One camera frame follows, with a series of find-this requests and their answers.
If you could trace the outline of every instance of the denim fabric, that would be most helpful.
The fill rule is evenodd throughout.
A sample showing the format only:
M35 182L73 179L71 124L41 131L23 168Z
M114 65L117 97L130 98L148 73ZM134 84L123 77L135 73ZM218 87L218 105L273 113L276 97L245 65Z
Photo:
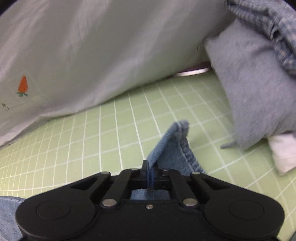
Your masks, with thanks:
M225 4L272 41L280 65L296 76L296 11L282 0L226 0Z
M188 176L191 172L205 173L189 148L186 138L188 130L189 122L186 120L171 125L147 157L150 175L153 175L152 167L156 163L160 169L176 169L182 175ZM133 200L165 200L169 198L168 191L153 190L153 187L134 190L131 195Z
M186 120L171 125L147 158L150 178L153 177L152 167L156 163L161 169L176 169L182 175L189 175L191 172L205 173L189 148L186 138L188 130L189 123ZM155 191L153 184L147 190L134 190L131 196L133 200L164 200L169 198L168 191ZM15 211L23 201L23 198L18 197L0 197L0 241L15 241L21 237L19 228L15 223Z
M15 211L23 201L19 197L0 196L0 241L15 241L22 237L15 223Z

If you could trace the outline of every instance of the white fabric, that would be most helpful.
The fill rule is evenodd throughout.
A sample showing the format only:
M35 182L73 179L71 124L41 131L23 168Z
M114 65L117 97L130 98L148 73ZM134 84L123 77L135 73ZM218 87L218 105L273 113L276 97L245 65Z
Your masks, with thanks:
M0 16L0 146L193 64L220 0L18 0ZM25 75L28 96L17 95Z
M293 134L269 137L268 143L279 175L296 167L296 138Z

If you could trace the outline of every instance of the metal object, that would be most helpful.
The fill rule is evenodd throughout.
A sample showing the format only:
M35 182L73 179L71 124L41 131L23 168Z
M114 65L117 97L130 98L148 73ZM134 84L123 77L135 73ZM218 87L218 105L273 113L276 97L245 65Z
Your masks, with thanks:
M193 207L193 206L198 204L198 201L196 199L193 199L193 198L186 198L186 199L183 200L183 204L186 207Z
M211 68L205 68L205 69L197 69L197 70L192 70L192 71L185 71L182 73L177 73L175 74L175 77L181 77L181 76L190 76L190 75L196 75L196 74L202 74L205 72L210 71Z
M105 206L105 207L113 207L117 204L116 200L114 199L105 199L102 201L102 204Z
M147 209L153 209L153 205L152 204L148 204L148 205L146 205L146 208Z
M164 177L166 177L166 176L168 176L169 175L169 169L162 169L161 170L161 172L160 172L160 174L162 175L162 176L164 176Z

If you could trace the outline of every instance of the green cutting mat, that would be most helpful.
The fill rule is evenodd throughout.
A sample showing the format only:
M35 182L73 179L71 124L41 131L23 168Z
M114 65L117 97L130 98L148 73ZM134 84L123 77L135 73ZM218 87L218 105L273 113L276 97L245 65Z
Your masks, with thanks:
M212 176L275 198L285 209L280 238L296 228L296 170L279 177L266 141L221 150L233 121L213 72L150 84L99 107L52 120L0 150L0 195L28 198L100 171L140 167L172 122L190 122L188 140Z

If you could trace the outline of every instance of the carrot print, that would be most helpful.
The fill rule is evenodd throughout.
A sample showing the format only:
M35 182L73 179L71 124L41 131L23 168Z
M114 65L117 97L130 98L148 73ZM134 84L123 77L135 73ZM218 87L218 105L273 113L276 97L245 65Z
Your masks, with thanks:
M28 96L28 94L26 94L26 92L28 91L28 83L27 83L27 78L26 76L22 76L22 79L20 81L20 84L19 84L19 88L18 88L18 95L19 97L22 97L23 95L24 96Z

